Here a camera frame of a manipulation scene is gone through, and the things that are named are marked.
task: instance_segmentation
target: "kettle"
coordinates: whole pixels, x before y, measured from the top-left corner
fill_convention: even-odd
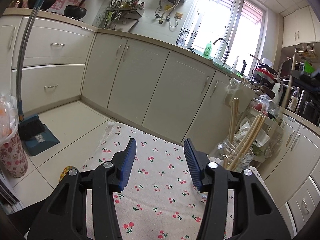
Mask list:
[[[11,0],[8,7],[21,8],[23,0]]]

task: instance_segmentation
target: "wall outlet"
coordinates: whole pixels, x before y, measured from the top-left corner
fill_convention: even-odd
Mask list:
[[[181,20],[181,19],[182,19],[182,16],[183,16],[182,13],[176,13],[174,17],[175,17],[176,19],[178,19],[178,20]]]

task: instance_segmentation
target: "cherry print tablecloth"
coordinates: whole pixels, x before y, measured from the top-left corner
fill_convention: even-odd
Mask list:
[[[129,182],[123,192],[113,194],[123,239],[196,239],[206,198],[193,186],[183,147],[125,124],[109,122],[82,171],[110,161],[116,152],[125,150],[130,138],[137,142],[137,153]],[[256,169],[252,170],[261,179]],[[92,191],[88,190],[87,234],[94,239],[91,203]],[[225,239],[231,237],[233,209],[233,191],[229,190]]]

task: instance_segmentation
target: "tiled floor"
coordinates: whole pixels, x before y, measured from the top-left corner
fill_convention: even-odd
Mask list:
[[[66,166],[82,168],[110,120],[80,101],[43,112],[39,117],[60,143],[37,156],[28,156],[27,173],[20,179],[10,179],[26,207],[51,194]]]

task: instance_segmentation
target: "metal screw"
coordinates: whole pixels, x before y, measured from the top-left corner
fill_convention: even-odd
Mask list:
[[[78,173],[78,171],[75,170],[75,169],[72,169],[72,170],[70,170],[70,171],[68,172],[68,174],[69,174],[70,176],[74,176],[74,175],[76,175],[77,173]]]
[[[103,164],[103,167],[105,167],[105,168],[111,168],[113,166],[113,163],[112,162],[105,162],[104,164]]]
[[[252,171],[249,170],[249,169],[244,170],[243,173],[244,173],[245,175],[247,175],[247,176],[251,176],[251,175],[252,175]]]
[[[216,169],[216,168],[218,168],[218,164],[215,163],[215,162],[209,162],[209,163],[208,163],[208,166],[209,166],[211,169]]]

